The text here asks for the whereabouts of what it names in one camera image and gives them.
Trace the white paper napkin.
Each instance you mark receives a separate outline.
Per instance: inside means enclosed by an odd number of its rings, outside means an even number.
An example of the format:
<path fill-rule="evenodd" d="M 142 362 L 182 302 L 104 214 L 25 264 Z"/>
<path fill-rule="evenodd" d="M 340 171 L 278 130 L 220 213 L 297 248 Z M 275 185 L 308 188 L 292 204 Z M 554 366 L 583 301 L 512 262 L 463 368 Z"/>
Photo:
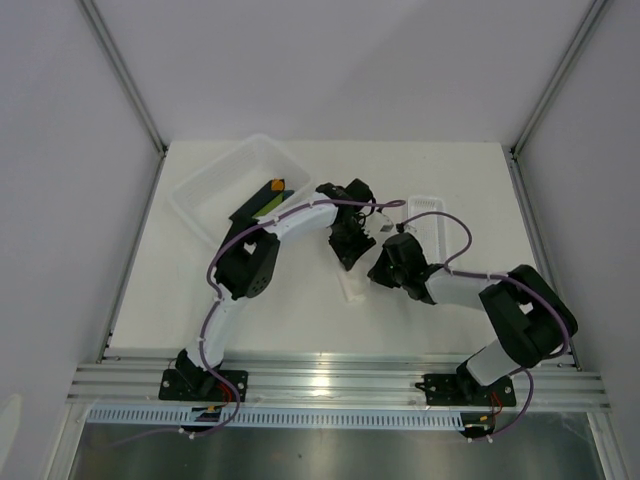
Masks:
<path fill-rule="evenodd" d="M 369 280 L 359 272 L 339 271 L 337 274 L 345 300 L 348 303 L 361 302 L 366 299 Z"/>

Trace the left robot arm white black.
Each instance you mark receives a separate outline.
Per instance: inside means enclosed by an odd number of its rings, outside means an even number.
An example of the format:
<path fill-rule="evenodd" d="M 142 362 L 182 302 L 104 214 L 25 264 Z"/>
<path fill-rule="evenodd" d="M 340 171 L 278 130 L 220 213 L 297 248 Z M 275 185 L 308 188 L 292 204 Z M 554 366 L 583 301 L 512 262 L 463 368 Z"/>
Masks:
<path fill-rule="evenodd" d="M 345 187 L 321 184 L 285 211 L 258 216 L 251 209 L 254 205 L 250 200 L 232 215 L 231 228 L 206 272 L 214 290 L 213 305 L 195 340 L 175 361 L 182 388 L 197 400 L 215 392 L 219 377 L 215 371 L 223 361 L 234 317 L 269 285 L 283 244 L 328 229 L 330 247 L 342 266 L 351 270 L 375 245 L 365 230 L 368 217 L 386 208 L 358 178 Z"/>

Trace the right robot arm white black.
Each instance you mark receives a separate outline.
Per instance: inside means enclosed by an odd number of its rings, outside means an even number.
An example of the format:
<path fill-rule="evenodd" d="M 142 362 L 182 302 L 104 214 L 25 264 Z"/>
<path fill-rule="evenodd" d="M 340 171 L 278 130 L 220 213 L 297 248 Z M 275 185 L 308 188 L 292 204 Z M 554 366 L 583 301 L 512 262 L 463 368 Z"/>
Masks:
<path fill-rule="evenodd" d="M 533 267 L 522 264 L 505 274 L 480 274 L 431 264 L 409 233 L 384 242 L 368 277 L 424 304 L 486 314 L 496 339 L 456 369 L 458 395 L 468 403 L 481 402 L 504 378 L 562 356 L 578 331 L 575 316 Z"/>

